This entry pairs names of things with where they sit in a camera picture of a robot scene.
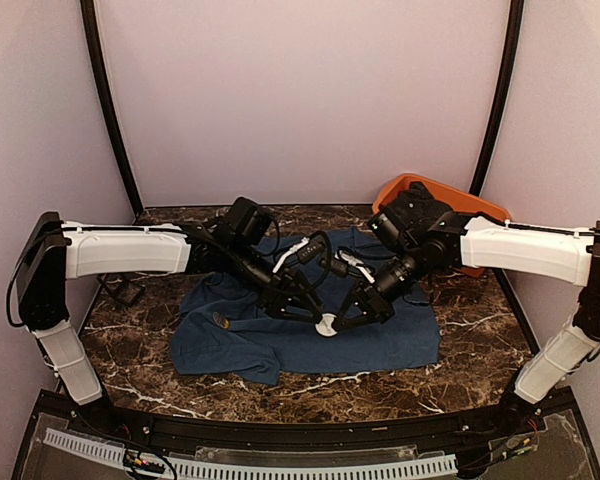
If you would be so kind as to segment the blue t-shirt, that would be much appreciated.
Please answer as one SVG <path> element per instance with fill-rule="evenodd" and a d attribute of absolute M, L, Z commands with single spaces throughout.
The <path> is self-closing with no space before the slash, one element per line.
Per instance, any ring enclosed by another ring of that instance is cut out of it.
<path fill-rule="evenodd" d="M 437 363 L 439 327 L 426 295 L 414 287 L 387 322 L 319 335 L 311 324 L 275 319 L 256 304 L 245 279 L 215 272 L 183 299 L 170 355 L 181 375 L 234 373 L 276 385 L 281 372 L 302 374 L 402 370 Z M 218 327 L 212 314 L 231 322 Z"/>

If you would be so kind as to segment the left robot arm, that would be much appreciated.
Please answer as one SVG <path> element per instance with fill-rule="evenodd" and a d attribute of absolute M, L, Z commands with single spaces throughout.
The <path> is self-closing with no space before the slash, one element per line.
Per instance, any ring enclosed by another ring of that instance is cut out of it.
<path fill-rule="evenodd" d="M 285 260 L 309 246 L 303 238 L 276 263 L 255 250 L 272 214 L 245 197 L 226 214 L 188 225 L 88 225 L 42 214 L 23 248 L 6 291 L 8 323 L 26 328 L 48 358 L 81 417 L 100 436 L 121 427 L 120 412 L 104 399 L 105 387 L 87 357 L 66 305 L 65 283 L 84 276 L 150 272 L 228 273 L 257 294 L 273 318 L 318 324 L 322 303 L 309 282 Z"/>

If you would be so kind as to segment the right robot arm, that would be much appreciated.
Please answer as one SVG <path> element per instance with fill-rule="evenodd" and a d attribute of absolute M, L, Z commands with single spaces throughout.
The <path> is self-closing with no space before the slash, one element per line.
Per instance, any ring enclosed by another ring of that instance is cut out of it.
<path fill-rule="evenodd" d="M 600 222 L 591 229 L 558 229 L 447 211 L 423 227 L 413 211 L 398 216 L 384 207 L 368 225 L 394 255 L 374 276 L 357 282 L 338 313 L 319 324 L 324 335 L 388 320 L 394 301 L 438 267 L 514 270 L 580 287 L 575 313 L 522 367 L 513 395 L 491 410 L 497 432 L 514 432 L 527 420 L 529 405 L 600 349 Z"/>

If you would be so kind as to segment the round yellow grey brooch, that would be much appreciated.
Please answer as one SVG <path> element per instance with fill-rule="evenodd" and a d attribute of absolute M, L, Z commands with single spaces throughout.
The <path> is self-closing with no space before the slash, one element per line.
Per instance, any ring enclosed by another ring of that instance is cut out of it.
<path fill-rule="evenodd" d="M 222 329 L 228 330 L 230 328 L 230 320 L 220 312 L 214 312 L 212 314 L 212 320 L 218 327 Z"/>

